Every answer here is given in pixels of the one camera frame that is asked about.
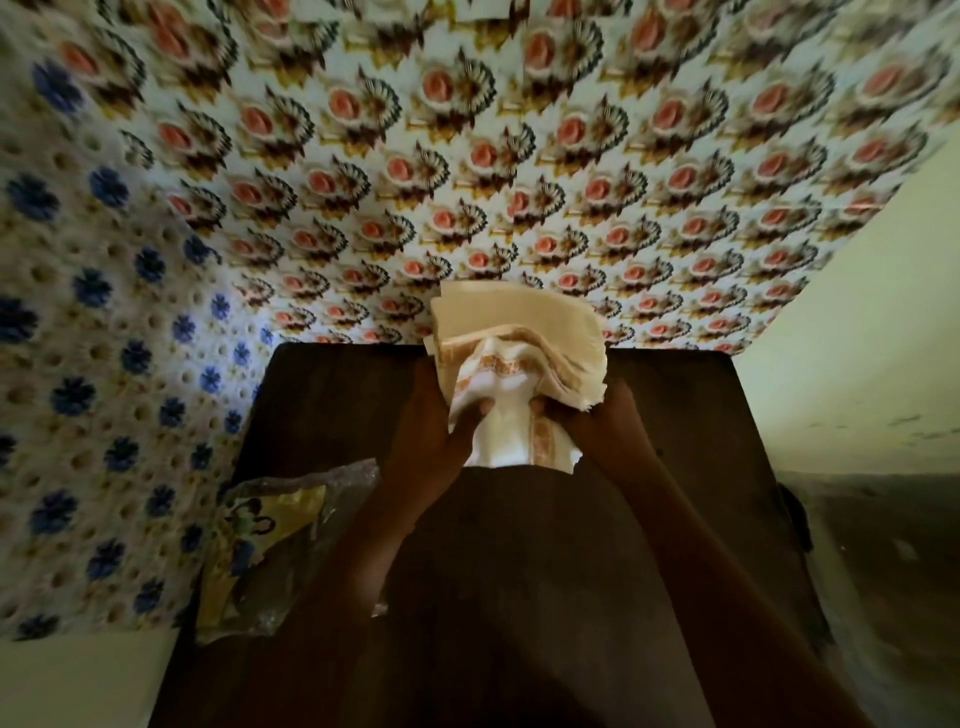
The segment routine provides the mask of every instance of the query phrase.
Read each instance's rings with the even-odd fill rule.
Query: floral wallpaper
[[[946,0],[17,0],[0,630],[176,623],[281,341],[443,279],[743,351],[960,117]]]

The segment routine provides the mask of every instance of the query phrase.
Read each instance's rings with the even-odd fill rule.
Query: folded cloth
[[[473,402],[496,400],[467,465],[572,473],[580,451],[530,399],[546,395],[581,410],[603,399],[606,348],[589,303],[513,283],[458,281],[442,286],[431,310],[434,335],[424,344],[450,402],[451,429]]]

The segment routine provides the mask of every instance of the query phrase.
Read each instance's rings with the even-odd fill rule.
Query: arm
[[[717,728],[870,726],[686,499],[622,380],[590,412],[552,400],[544,406],[619,488],[645,531]]]
[[[491,400],[477,402],[447,434],[433,364],[417,363],[380,483],[270,638],[223,725],[336,725],[400,544],[467,462],[473,431],[491,407]]]

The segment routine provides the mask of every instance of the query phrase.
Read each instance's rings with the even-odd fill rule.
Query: dark wooden table
[[[284,344],[241,481],[382,456],[420,348]],[[783,617],[828,630],[731,361],[611,351],[660,456]],[[464,471],[407,539],[350,689],[351,726],[710,726],[644,536],[590,464]],[[262,640],[184,630],[153,728],[204,726]]]

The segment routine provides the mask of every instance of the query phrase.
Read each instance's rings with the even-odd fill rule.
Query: patterned wall
[[[960,117],[937,0],[2,13],[20,639],[175,620],[276,343],[416,343],[440,280],[515,279],[738,353]]]

